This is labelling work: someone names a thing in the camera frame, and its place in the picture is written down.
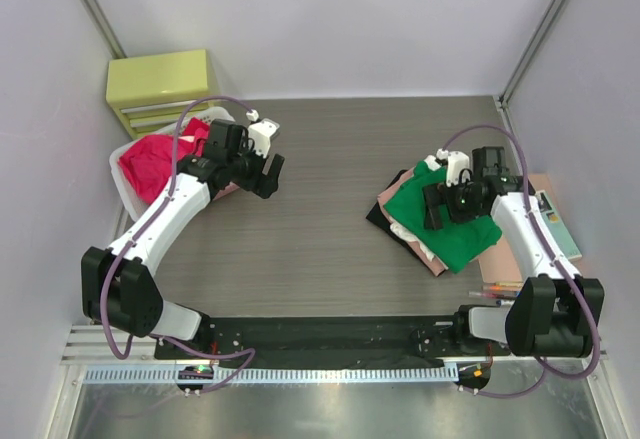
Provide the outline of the green t shirt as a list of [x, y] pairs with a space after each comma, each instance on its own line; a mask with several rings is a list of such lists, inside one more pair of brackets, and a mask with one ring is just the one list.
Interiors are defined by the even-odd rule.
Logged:
[[500, 240], [502, 232], [489, 216], [467, 223], [453, 223], [444, 205], [440, 207], [444, 227], [437, 231], [426, 229], [422, 188], [444, 182], [446, 169], [440, 167], [433, 170], [425, 161], [418, 162], [412, 169], [413, 177], [401, 186], [386, 205], [386, 210], [413, 231], [448, 270], [458, 273], [469, 262], [494, 246]]

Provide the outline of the pink t shirt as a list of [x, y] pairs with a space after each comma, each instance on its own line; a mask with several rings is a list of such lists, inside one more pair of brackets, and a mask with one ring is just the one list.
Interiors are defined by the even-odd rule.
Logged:
[[398, 240], [402, 246], [407, 246], [408, 250], [435, 276], [439, 276], [447, 269], [447, 266], [413, 233], [399, 224], [384, 208], [399, 190], [399, 187], [413, 177], [413, 172], [413, 169], [401, 170], [391, 184], [377, 196], [377, 207], [383, 217], [383, 221], [387, 223], [390, 236], [394, 240]]

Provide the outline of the black t shirt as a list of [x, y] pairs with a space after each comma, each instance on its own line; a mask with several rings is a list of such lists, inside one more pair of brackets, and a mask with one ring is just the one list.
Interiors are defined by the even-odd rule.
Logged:
[[391, 238], [395, 243], [404, 248], [412, 257], [418, 260], [420, 263], [429, 267], [429, 263], [423, 259], [418, 253], [416, 253], [411, 246], [404, 241], [403, 239], [396, 236], [391, 230], [391, 222], [384, 216], [382, 212], [382, 208], [377, 201], [374, 202], [373, 206], [365, 216], [365, 219], [381, 230], [384, 234], [386, 234], [389, 238]]

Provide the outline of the white t shirt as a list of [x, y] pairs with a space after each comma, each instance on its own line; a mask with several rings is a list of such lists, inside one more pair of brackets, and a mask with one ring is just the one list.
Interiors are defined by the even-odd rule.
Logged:
[[391, 213], [386, 210], [388, 202], [394, 198], [401, 186], [413, 177], [414, 169], [410, 169], [400, 175], [400, 178], [390, 186], [385, 193], [378, 196], [378, 204], [381, 207], [383, 215], [389, 220], [391, 232], [402, 241], [406, 242], [410, 249], [415, 252], [422, 262], [425, 264], [433, 262], [437, 259], [436, 254], [431, 251], [424, 242], [404, 224], [399, 222]]

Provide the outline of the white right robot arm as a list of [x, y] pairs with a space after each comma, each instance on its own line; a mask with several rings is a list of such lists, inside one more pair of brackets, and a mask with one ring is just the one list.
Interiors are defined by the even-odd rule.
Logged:
[[491, 218], [515, 257], [523, 286], [510, 307], [470, 306], [450, 334], [453, 347], [471, 355], [487, 341], [517, 356], [584, 358], [597, 349], [604, 288], [587, 279], [565, 257], [546, 226], [525, 174], [514, 175], [501, 147], [470, 155], [439, 150], [427, 158], [442, 182], [423, 187], [425, 226], [462, 225]]

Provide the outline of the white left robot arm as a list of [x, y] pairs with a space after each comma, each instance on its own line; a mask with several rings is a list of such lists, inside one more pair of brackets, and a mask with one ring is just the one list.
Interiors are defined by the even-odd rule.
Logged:
[[81, 259], [86, 317], [135, 337], [168, 336], [188, 357], [211, 350], [202, 313], [165, 300], [154, 276], [186, 225], [233, 184], [267, 199], [278, 189], [283, 156], [269, 153], [279, 126], [260, 119], [245, 127], [216, 119], [200, 154], [180, 159], [154, 203], [107, 248], [89, 248]]

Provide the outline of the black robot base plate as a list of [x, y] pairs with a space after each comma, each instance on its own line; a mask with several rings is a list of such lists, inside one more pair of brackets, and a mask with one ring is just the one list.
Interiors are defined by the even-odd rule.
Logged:
[[471, 335], [466, 315], [346, 317], [204, 317], [195, 336], [181, 341], [202, 353], [256, 350], [255, 359], [272, 367], [290, 360], [306, 367], [317, 360], [341, 368], [366, 360], [439, 359], [510, 354], [504, 339]]

